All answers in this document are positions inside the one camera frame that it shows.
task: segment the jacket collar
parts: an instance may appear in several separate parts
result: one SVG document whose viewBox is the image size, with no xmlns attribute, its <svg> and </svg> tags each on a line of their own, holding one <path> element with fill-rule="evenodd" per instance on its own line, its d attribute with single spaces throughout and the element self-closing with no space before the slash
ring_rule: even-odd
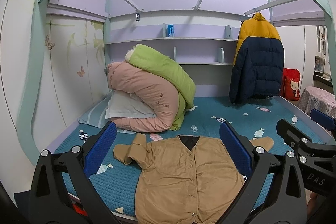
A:
<svg viewBox="0 0 336 224">
<path fill-rule="evenodd" d="M 260 12 L 257 12 L 257 13 L 253 16 L 253 18 L 256 19 L 256 20 L 258 20 L 258 21 L 265 21 L 265 20 L 266 20 Z"/>
</svg>

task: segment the red object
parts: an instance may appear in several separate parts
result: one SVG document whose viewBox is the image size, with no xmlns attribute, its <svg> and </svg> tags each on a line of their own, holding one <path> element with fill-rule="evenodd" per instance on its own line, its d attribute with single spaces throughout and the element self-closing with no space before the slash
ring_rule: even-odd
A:
<svg viewBox="0 0 336 224">
<path fill-rule="evenodd" d="M 75 211 L 83 216 L 88 216 L 86 211 L 84 211 L 83 209 L 81 209 L 79 206 L 77 206 L 76 204 L 73 204 L 73 208 L 75 209 Z"/>
<path fill-rule="evenodd" d="M 283 69 L 280 96 L 287 100 L 298 101 L 300 99 L 300 72 L 296 69 Z"/>
</svg>

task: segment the pink comforter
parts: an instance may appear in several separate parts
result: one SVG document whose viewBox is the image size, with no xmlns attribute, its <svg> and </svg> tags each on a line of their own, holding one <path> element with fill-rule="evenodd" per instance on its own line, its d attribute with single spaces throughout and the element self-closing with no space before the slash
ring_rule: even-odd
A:
<svg viewBox="0 0 336 224">
<path fill-rule="evenodd" d="M 179 94 L 174 85 L 126 61 L 111 63 L 108 69 L 111 89 L 135 93 L 157 115 L 155 118 L 111 118 L 118 128 L 154 133 L 171 127 L 179 108 Z"/>
</svg>

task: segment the blue gripper pad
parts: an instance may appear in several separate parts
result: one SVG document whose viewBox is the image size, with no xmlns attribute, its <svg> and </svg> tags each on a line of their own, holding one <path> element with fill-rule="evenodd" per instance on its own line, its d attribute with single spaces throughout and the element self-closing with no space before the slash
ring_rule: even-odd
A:
<svg viewBox="0 0 336 224">
<path fill-rule="evenodd" d="M 310 119 L 312 119 L 314 122 L 317 122 L 326 130 L 335 130 L 336 128 L 335 120 L 332 117 L 315 108 L 310 112 Z"/>
<path fill-rule="evenodd" d="M 98 134 L 98 140 L 87 153 L 84 162 L 84 173 L 87 178 L 96 174 L 106 154 L 117 136 L 117 127 L 114 122 L 108 123 Z"/>
<path fill-rule="evenodd" d="M 226 123 L 221 124 L 219 128 L 219 136 L 239 173 L 247 177 L 251 177 L 253 173 L 251 156 Z"/>
</svg>

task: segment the checkered tablecloth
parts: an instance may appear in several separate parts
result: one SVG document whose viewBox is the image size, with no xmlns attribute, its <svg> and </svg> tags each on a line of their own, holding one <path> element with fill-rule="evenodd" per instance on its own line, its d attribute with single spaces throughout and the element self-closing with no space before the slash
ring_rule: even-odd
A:
<svg viewBox="0 0 336 224">
<path fill-rule="evenodd" d="M 298 108 L 308 115 L 310 115 L 312 109 L 316 108 L 329 116 L 336 117 L 335 95 L 326 90 L 309 86 L 304 89 Z"/>
</svg>

